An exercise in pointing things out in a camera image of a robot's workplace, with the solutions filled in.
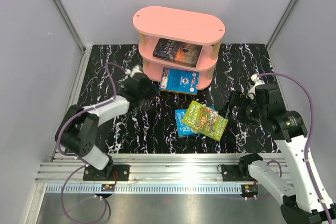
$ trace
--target green book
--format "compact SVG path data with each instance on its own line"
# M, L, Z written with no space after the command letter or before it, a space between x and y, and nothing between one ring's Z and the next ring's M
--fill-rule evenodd
M195 101L192 101L182 119L183 124L216 141L220 141L227 122L228 119L218 115L217 111Z

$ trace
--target blue book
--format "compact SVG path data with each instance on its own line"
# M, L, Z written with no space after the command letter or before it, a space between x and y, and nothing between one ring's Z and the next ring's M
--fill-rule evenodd
M186 112L187 110L175 110L178 137L199 135L200 134L199 132L194 131L192 128L182 123L182 119Z
M160 89L163 91L197 94L200 73L173 68L163 68Z

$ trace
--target shelf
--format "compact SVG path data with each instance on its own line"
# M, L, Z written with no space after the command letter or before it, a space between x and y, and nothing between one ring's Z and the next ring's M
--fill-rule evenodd
M167 67L184 69L184 70L189 70L189 71L196 71L199 73L213 68L217 63L217 59L215 60L211 59L211 53L213 50L212 46L203 46L201 55L196 65L196 68L194 68L194 67L181 65L173 61L163 60L163 59L154 57L153 51L154 51L154 48L156 47L156 44L159 41L159 38L152 37L152 36L146 36L145 39L146 39L146 44L139 44L139 53L147 61L163 64L163 65L166 65Z
M144 35L203 46L221 41L225 33L223 22L215 16L162 6L137 11L133 24Z
M167 67L167 65L166 64L163 65L160 63L156 63L156 62L149 62L149 64L143 64L143 72L152 81L161 82L161 77L162 77L162 72L163 72L164 67ZM212 81L212 72L211 72L211 79L207 79L207 73L208 71L203 71L199 73L200 76L198 78L198 85L197 85L198 90L205 89L210 85Z

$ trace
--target black marble table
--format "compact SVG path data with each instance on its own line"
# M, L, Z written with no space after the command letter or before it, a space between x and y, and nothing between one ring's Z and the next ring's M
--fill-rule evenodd
M86 106L113 95L105 73L105 62L131 69L142 65L137 45L94 45L81 87L78 104ZM124 73L110 68L117 88ZM192 100L221 109L230 90L249 89L254 73L273 72L264 44L222 44L211 85L196 96L161 92L151 101L106 122L98 131L96 144L108 153L270 153L278 147L261 126L246 126L229 121L221 142L204 135L179 138L176 109L187 109ZM276 83L274 77L264 79Z

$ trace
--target book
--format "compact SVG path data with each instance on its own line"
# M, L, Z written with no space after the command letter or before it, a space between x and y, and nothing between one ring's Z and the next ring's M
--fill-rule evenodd
M163 68L160 89L183 94L197 94L200 73L182 69Z
M228 119L218 115L212 108L192 101L182 123L216 141L220 141Z
M189 126L182 123L182 119L186 112L187 110L175 110L178 137L199 135L200 133L198 131L193 130Z
M190 67L196 67L203 47L201 45L163 38L160 38L157 43L153 52L154 57L174 61Z

